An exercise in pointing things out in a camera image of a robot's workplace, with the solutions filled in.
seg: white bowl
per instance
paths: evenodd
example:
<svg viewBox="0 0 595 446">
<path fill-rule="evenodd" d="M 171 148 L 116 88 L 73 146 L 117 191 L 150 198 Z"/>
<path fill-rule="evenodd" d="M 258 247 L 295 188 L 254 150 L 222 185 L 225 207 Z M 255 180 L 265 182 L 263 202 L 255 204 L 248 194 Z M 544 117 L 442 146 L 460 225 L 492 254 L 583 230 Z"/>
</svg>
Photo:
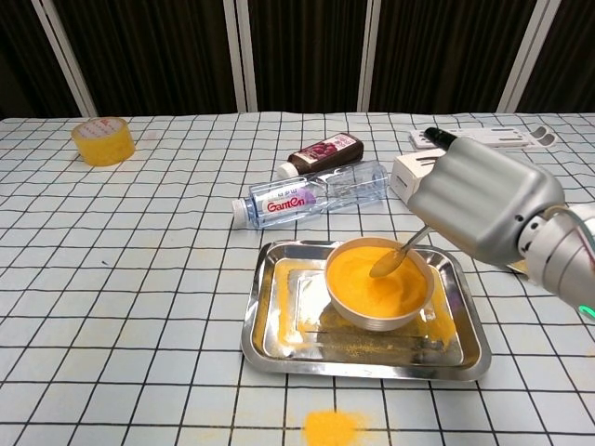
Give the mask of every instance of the white bowl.
<svg viewBox="0 0 595 446">
<path fill-rule="evenodd" d="M 365 330 L 372 330 L 374 332 L 387 332 L 389 330 L 394 330 L 406 325 L 408 322 L 412 321 L 417 316 L 417 314 L 419 314 L 419 311 L 421 311 L 421 309 L 423 309 L 430 302 L 431 295 L 434 292 L 434 276 L 431 272 L 431 268 L 428 266 L 422 256 L 420 256 L 415 250 L 410 249 L 407 253 L 407 257 L 409 257 L 416 264 L 426 279 L 427 291 L 426 298 L 424 299 L 423 303 L 411 312 L 396 318 L 375 318 L 372 316 L 366 316 L 365 314 L 354 311 L 351 308 L 343 305 L 343 303 L 335 296 L 333 290 L 331 290 L 327 277 L 329 265 L 333 263 L 333 260 L 335 260 L 339 254 L 349 249 L 358 248 L 361 246 L 380 246 L 396 249 L 401 247 L 402 244 L 395 240 L 383 239 L 381 237 L 361 237 L 359 239 L 349 240 L 348 242 L 345 242 L 339 247 L 335 248 L 330 256 L 326 259 L 326 267 L 324 268 L 326 288 L 328 290 L 328 294 L 330 294 L 333 307 L 335 307 L 337 313 L 343 318 L 347 319 L 360 328 L 364 328 Z"/>
</svg>

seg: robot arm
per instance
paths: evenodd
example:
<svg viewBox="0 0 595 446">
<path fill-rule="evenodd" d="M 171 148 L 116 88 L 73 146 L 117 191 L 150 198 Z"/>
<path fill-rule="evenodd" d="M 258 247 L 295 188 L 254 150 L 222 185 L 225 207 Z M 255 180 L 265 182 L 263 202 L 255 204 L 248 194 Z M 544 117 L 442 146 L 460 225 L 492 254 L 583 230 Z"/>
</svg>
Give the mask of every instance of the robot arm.
<svg viewBox="0 0 595 446">
<path fill-rule="evenodd" d="M 426 130 L 447 150 L 407 205 L 468 255 L 506 265 L 595 320 L 595 204 L 566 208 L 560 182 L 469 138 Z"/>
</svg>

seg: tape roll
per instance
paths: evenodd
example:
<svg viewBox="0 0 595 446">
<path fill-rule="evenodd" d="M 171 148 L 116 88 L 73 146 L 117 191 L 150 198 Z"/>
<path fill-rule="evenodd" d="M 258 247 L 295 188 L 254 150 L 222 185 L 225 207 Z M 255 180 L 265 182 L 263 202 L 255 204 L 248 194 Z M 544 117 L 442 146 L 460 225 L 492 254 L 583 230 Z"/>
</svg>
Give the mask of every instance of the tape roll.
<svg viewBox="0 0 595 446">
<path fill-rule="evenodd" d="M 134 141 L 122 118 L 94 118 L 71 133 L 79 153 L 90 165 L 112 165 L 134 153 Z"/>
</svg>

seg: dark curtain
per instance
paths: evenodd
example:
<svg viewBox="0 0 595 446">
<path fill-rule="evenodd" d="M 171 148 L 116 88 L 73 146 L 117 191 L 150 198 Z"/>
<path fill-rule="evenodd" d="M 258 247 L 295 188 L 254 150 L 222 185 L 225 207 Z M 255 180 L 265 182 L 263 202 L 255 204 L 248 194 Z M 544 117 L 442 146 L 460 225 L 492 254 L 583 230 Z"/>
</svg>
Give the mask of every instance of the dark curtain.
<svg viewBox="0 0 595 446">
<path fill-rule="evenodd" d="M 595 2 L 561 2 L 517 111 L 595 112 Z"/>
<path fill-rule="evenodd" d="M 250 0 L 249 8 L 260 110 L 356 110 L 365 0 Z"/>
<path fill-rule="evenodd" d="M 236 112 L 221 1 L 54 3 L 99 114 Z"/>
<path fill-rule="evenodd" d="M 370 111 L 494 112 L 535 2 L 382 2 Z"/>
<path fill-rule="evenodd" d="M 80 116 L 31 2 L 0 7 L 0 119 Z"/>
</svg>

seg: green light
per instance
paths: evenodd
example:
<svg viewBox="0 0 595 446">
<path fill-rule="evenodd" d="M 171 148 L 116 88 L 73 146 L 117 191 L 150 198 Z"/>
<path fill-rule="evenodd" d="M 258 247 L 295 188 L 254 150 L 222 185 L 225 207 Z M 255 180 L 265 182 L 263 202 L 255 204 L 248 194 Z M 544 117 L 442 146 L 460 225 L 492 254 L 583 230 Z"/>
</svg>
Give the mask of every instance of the green light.
<svg viewBox="0 0 595 446">
<path fill-rule="evenodd" d="M 578 307 L 578 311 L 595 319 L 595 309 L 593 308 L 587 307 L 586 305 L 581 305 Z"/>
</svg>

